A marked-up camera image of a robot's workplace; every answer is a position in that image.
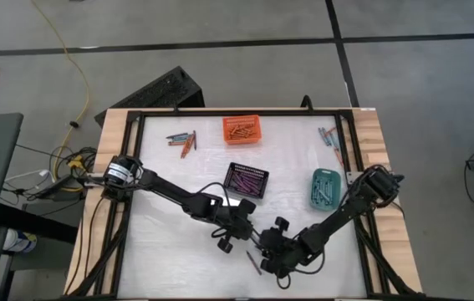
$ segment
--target white tabletop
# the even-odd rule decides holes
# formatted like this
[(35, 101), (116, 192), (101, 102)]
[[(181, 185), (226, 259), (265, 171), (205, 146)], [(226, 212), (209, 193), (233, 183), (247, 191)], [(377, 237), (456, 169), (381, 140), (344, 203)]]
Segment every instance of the white tabletop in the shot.
[[(321, 222), (329, 213), (309, 204), (314, 170), (344, 169), (334, 150), (321, 140), (318, 128), (335, 127), (329, 116), (261, 117), (262, 139), (254, 145), (227, 145), (222, 117), (148, 117), (140, 160), (144, 168), (187, 189), (223, 182), (231, 162), (269, 171), (267, 190), (250, 216), (260, 232), (274, 226), (278, 216), (290, 222), (287, 236)], [(168, 135), (197, 132), (197, 150), (181, 159), (180, 146), (168, 146)], [(220, 187), (207, 190), (221, 195)], [(364, 297), (358, 247), (352, 223), (335, 233), (326, 245), (326, 261), (316, 275), (292, 273), (292, 285), (280, 289), (276, 277), (259, 276), (245, 253), (261, 262), (251, 241), (232, 239), (225, 254), (211, 232), (217, 227), (189, 218), (181, 208), (153, 193), (134, 195), (119, 298), (335, 298)], [(304, 270), (314, 270), (317, 258)]]

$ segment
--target plastic basket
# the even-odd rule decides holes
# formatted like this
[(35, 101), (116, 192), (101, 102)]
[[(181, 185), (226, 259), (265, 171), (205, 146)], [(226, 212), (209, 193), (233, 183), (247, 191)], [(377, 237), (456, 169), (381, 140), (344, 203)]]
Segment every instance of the plastic basket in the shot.
[(268, 171), (232, 162), (223, 185), (228, 191), (261, 199), (267, 189), (269, 174)]
[(261, 140), (259, 115), (224, 117), (223, 139), (230, 145), (257, 143)]

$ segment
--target concrete floor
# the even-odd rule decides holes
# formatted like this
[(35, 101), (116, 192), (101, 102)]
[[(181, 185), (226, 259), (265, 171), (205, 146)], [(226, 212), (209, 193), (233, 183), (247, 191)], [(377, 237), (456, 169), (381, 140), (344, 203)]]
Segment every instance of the concrete floor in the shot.
[[(70, 47), (271, 38), (331, 38), (324, 1), (39, 0)], [(334, 1), (345, 37), (474, 33), (467, 0)], [(0, 50), (57, 48), (29, 0), (0, 0)], [(474, 39), (345, 45), (361, 106), (379, 112), (391, 164), (406, 175), (402, 206), (426, 293), (474, 299), (474, 205), (462, 168), (474, 151)], [(97, 146), (92, 117), (181, 65), (206, 105), (346, 107), (333, 44), (77, 54), (93, 104), (73, 148)], [(0, 113), (25, 115), (19, 143), (50, 151), (82, 107), (63, 55), (0, 57)], [(10, 175), (46, 166), (16, 150)], [(474, 175), (471, 177), (474, 190)], [(11, 299), (58, 297), (64, 270), (19, 273)]]

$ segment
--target yellow cable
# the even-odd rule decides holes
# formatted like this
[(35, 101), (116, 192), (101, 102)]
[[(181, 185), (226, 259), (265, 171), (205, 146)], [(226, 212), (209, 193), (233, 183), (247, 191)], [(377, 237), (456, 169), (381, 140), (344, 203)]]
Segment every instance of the yellow cable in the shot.
[[(53, 23), (51, 22), (51, 20), (49, 20), (49, 18), (47, 18), (47, 16), (45, 15), (45, 13), (43, 13), (43, 11), (41, 10), (41, 8), (38, 6), (38, 4), (36, 4), (36, 1), (34, 0), (30, 0), (34, 7), (38, 10), (38, 12), (42, 15), (42, 17), (45, 19), (45, 21), (47, 21), (47, 24), (49, 25), (49, 27), (51, 27), (51, 29), (54, 31), (54, 34), (56, 35), (56, 37), (60, 40), (60, 43), (62, 44), (62, 48), (64, 49), (64, 54), (66, 55), (66, 59), (68, 59), (69, 62), (71, 62), (71, 64), (73, 64), (75, 66), (75, 68), (79, 71), (80, 75), (83, 77), (83, 81), (84, 81), (84, 86), (86, 86), (86, 101), (84, 102), (84, 108), (82, 109), (82, 111), (80, 111), (79, 115), (77, 116), (77, 118), (75, 119), (75, 122), (79, 123), (79, 121), (83, 118), (84, 116), (84, 113), (86, 112), (86, 109), (88, 109), (88, 105), (89, 105), (89, 102), (90, 102), (90, 94), (89, 94), (89, 84), (88, 84), (88, 80), (86, 79), (86, 75), (84, 75), (84, 72), (83, 70), (79, 67), (79, 65), (77, 64), (77, 62), (75, 62), (71, 56), (69, 55), (68, 53), (68, 48), (66, 47), (66, 43), (64, 42), (64, 40), (62, 39), (62, 37), (60, 36), (60, 33), (59, 31), (56, 29), (56, 27), (53, 25)], [(68, 144), (69, 142), (69, 137), (71, 136), (71, 132), (73, 130), (73, 126), (69, 126), (69, 130), (68, 130), (68, 133), (66, 134), (66, 136), (64, 137), (64, 140), (62, 141), (62, 145), (60, 145), (60, 148), (59, 148), (59, 152), (57, 154), (57, 157), (54, 159), (54, 166), (53, 166), (53, 172), (51, 174), (51, 176), (53, 176), (53, 179), (56, 180), (58, 177), (59, 177), (59, 167), (58, 167), (58, 162), (59, 162), (59, 158), (60, 155), (62, 154), (62, 150), (64, 149), (64, 147)], [(74, 192), (77, 192), (77, 191), (82, 191), (83, 188), (80, 187), (80, 188), (62, 188), (63, 191), (74, 191)]]

